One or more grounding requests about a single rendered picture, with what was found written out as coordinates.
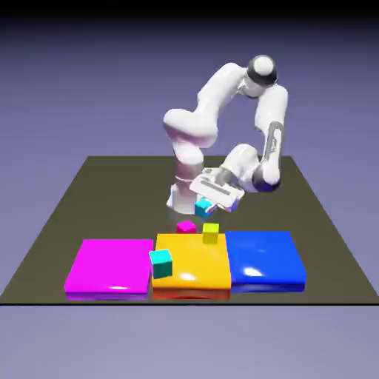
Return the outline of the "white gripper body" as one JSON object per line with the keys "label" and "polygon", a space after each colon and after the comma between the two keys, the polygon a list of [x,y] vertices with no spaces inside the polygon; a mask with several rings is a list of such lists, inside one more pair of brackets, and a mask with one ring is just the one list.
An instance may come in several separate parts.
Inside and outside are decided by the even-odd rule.
{"label": "white gripper body", "polygon": [[232,212],[245,195],[242,189],[233,187],[228,183],[217,184],[215,177],[207,174],[200,174],[196,177],[189,189],[227,212]]}

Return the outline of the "small cyan cube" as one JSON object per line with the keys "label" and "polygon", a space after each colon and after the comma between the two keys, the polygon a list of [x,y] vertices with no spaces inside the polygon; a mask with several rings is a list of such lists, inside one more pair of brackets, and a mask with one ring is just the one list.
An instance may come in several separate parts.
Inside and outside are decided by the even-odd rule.
{"label": "small cyan cube", "polygon": [[195,215],[200,218],[206,219],[209,217],[210,208],[212,207],[212,203],[207,199],[202,198],[201,200],[195,203]]}

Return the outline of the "small yellow cube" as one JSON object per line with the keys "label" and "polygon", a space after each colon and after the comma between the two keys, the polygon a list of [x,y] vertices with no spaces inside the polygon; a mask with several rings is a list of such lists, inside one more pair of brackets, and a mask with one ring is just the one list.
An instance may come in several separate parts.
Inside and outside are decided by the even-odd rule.
{"label": "small yellow cube", "polygon": [[205,244],[216,244],[218,242],[219,224],[204,223],[202,238]]}

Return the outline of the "small teal cube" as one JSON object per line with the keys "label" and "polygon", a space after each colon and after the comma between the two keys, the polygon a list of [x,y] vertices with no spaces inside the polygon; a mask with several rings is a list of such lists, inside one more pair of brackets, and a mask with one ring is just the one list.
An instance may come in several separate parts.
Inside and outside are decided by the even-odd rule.
{"label": "small teal cube", "polygon": [[172,256],[168,249],[149,252],[154,279],[165,278],[172,275]]}

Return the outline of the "large orange box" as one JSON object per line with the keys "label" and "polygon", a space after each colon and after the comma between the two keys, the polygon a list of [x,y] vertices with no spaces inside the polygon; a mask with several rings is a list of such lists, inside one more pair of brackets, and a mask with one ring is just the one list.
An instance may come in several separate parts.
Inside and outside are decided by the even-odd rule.
{"label": "large orange box", "polygon": [[167,249],[172,275],[152,279],[155,300],[227,300],[231,274],[224,234],[215,244],[205,244],[201,234],[159,234],[155,248]]}

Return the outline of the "large blue box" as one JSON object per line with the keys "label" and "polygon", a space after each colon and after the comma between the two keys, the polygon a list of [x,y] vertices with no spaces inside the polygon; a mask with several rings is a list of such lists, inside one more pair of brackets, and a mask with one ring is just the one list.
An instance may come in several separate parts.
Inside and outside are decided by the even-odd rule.
{"label": "large blue box", "polygon": [[233,292],[302,292],[306,270],[287,231],[225,233]]}

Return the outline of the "large magenta box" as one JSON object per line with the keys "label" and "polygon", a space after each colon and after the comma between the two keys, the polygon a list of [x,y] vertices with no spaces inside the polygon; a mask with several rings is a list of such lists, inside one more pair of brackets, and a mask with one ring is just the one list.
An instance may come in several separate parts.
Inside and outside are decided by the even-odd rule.
{"label": "large magenta box", "polygon": [[151,239],[85,239],[64,284],[67,299],[146,300]]}

